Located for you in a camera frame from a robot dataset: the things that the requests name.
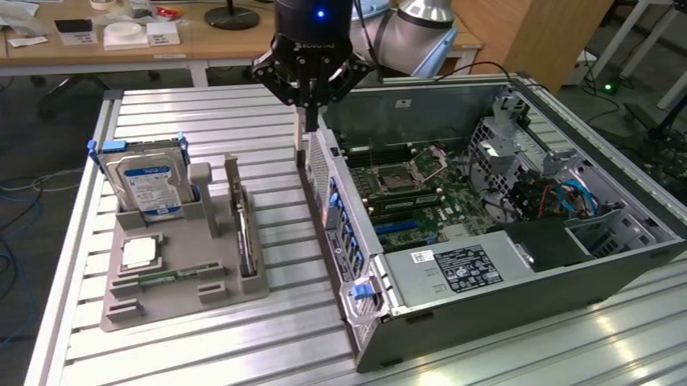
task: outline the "black stand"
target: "black stand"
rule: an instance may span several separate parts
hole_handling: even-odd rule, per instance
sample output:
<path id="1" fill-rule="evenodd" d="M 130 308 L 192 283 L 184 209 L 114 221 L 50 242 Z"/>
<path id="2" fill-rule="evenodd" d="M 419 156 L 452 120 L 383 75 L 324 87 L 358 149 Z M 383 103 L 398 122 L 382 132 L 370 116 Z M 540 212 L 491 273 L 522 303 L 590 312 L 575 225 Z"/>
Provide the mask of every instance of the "black stand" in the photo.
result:
<path id="1" fill-rule="evenodd" d="M 625 120 L 627 122 L 637 120 L 645 128 L 645 131 L 633 133 L 633 135 L 625 137 L 597 127 L 595 130 L 609 141 L 615 142 L 623 148 L 631 149 L 637 153 L 646 154 L 647 156 L 653 153 L 650 150 L 665 150 L 663 142 L 670 139 L 677 140 L 675 142 L 681 142 L 677 144 L 681 151 L 687 151 L 687 142 L 682 141 L 679 138 L 671 137 L 671 126 L 685 106 L 687 106 L 687 94 L 685 94 L 663 121 L 657 122 L 639 105 L 626 103 L 625 108 L 627 109 L 627 114 L 625 115 Z"/>
<path id="2" fill-rule="evenodd" d="M 206 12 L 206 22 L 223 30 L 247 30 L 258 25 L 260 15 L 252 10 L 234 6 L 234 0 L 227 0 L 227 6 Z"/>

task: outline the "aluminum extrusion table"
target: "aluminum extrusion table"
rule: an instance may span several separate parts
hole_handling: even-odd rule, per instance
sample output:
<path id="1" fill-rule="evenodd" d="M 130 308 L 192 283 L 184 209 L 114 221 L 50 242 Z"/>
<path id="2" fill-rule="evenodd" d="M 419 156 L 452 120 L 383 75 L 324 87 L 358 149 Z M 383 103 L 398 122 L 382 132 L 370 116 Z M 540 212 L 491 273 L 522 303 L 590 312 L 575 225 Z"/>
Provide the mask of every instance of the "aluminum extrusion table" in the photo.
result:
<path id="1" fill-rule="evenodd" d="M 192 161 L 212 164 L 212 191 L 227 187 L 222 154 L 239 155 L 256 195 L 272 293 L 102 332 L 116 201 L 88 161 L 26 384 L 685 384 L 682 258 L 588 309 L 358 374 L 292 160 L 292 109 L 258 85 L 132 91 L 103 102 L 98 140 L 163 139 L 179 131 Z"/>

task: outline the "white box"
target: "white box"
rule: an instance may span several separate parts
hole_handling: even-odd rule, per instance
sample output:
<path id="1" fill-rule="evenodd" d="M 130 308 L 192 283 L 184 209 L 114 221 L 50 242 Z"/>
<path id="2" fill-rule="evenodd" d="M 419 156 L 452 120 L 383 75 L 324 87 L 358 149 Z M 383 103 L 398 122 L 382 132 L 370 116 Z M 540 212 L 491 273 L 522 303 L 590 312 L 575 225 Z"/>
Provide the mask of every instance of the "white box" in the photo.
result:
<path id="1" fill-rule="evenodd" d="M 148 43 L 151 46 L 168 46 L 182 43 L 179 33 L 176 31 L 176 23 L 148 23 L 146 26 L 146 34 L 148 36 Z"/>
<path id="2" fill-rule="evenodd" d="M 563 86 L 579 85 L 587 75 L 587 72 L 590 71 L 590 68 L 594 67 L 595 63 L 597 63 L 597 57 L 590 52 L 586 53 L 583 51 L 580 53 L 580 56 L 578 56 L 578 62 L 575 63 L 575 68 L 572 69 L 572 72 L 570 73 L 568 79 L 563 83 Z"/>
<path id="3" fill-rule="evenodd" d="M 132 50 L 135 48 L 148 48 L 148 39 L 146 38 L 146 34 L 143 31 L 140 34 L 126 40 L 120 40 L 111 35 L 106 34 L 106 38 L 103 47 L 106 48 L 106 51 L 116 51 L 116 50 Z"/>

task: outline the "floor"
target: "floor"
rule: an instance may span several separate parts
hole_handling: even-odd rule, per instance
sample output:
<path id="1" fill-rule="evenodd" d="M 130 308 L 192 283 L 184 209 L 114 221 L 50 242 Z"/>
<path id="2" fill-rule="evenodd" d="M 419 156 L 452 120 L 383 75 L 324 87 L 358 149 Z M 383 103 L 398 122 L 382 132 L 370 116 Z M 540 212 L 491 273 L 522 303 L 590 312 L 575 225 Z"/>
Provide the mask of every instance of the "floor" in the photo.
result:
<path id="1" fill-rule="evenodd" d="M 613 23 L 599 29 L 590 43 L 591 52 L 595 54 L 602 52 L 618 27 L 619 24 Z M 641 38 L 639 34 L 629 37 L 613 58 L 613 64 L 618 65 L 623 61 L 627 51 Z M 634 102 L 643 105 L 650 114 L 661 120 L 665 112 L 658 110 L 654 104 L 670 89 L 685 69 L 687 69 L 687 58 L 665 47 L 655 46 L 633 76 L 635 89 L 623 88 L 613 99 L 621 104 Z M 610 65 L 599 82 L 613 77 L 617 71 L 617 68 Z M 158 82 L 151 82 L 146 72 L 128 72 L 126 76 L 124 74 L 107 74 L 102 78 L 114 88 L 120 89 L 191 86 L 188 72 L 170 70 L 160 73 L 162 79 Z M 212 70 L 210 75 L 211 84 L 215 85 L 246 82 L 239 68 Z M 83 166 L 86 142 L 91 138 L 96 123 L 102 90 L 90 84 L 83 84 L 71 90 L 59 105 L 54 107 L 58 116 L 51 121 L 43 121 L 36 116 L 34 103 L 30 103 L 30 108 L 26 108 L 27 101 L 39 101 L 47 90 L 62 80 L 62 76 L 50 76 L 47 85 L 38 88 L 28 78 L 18 77 L 11 86 L 0 91 L 0 180 L 20 176 L 47 175 L 58 170 Z M 0 89 L 8 81 L 7 78 L 0 79 Z M 558 96 L 583 118 L 613 108 L 609 102 L 588 96 L 576 87 L 563 88 Z M 623 120 L 622 113 L 609 114 L 595 120 L 595 124 L 618 133 L 627 133 L 629 124 Z M 687 128 L 687 112 L 682 113 L 675 128 Z M 78 183 L 79 178 L 79 173 L 62 176 L 51 180 L 46 184 L 46 188 Z M 34 200 L 36 193 L 36 191 L 26 191 L 22 194 L 12 194 L 12 197 Z M 36 317 L 19 338 L 0 347 L 0 384 L 3 385 L 15 386 L 23 383 L 75 196 L 76 189 L 46 192 L 40 200 L 40 217 L 26 232 L 8 240 L 14 254 L 26 269 L 31 293 L 36 300 Z M 27 203 L 0 200 L 0 223 L 6 224 L 24 210 L 26 205 Z M 0 290 L 6 288 L 7 278 L 6 275 L 0 277 Z M 26 292 L 19 284 L 18 282 L 14 291 L 0 301 L 0 342 L 26 323 L 27 316 L 31 315 Z"/>

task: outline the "paper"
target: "paper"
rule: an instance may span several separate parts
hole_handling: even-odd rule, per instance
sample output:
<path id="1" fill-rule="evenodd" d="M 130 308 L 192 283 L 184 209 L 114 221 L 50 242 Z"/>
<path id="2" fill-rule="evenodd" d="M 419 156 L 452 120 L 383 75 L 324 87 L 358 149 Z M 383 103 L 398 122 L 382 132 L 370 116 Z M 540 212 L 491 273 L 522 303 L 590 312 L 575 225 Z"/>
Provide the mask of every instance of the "paper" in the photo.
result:
<path id="1" fill-rule="evenodd" d="M 12 4 L 16 4 L 22 8 L 24 8 L 31 16 L 36 16 L 36 12 L 39 11 L 39 5 L 38 4 L 32 4 L 30 2 L 12 2 Z M 10 25 L 8 21 L 0 15 L 0 26 L 8 26 L 8 25 Z"/>
<path id="2" fill-rule="evenodd" d="M 39 36 L 38 38 L 28 38 L 28 39 L 8 39 L 10 44 L 12 44 L 12 47 L 23 47 L 23 46 L 32 46 L 34 44 L 44 43 L 47 42 L 47 39 L 43 36 Z"/>

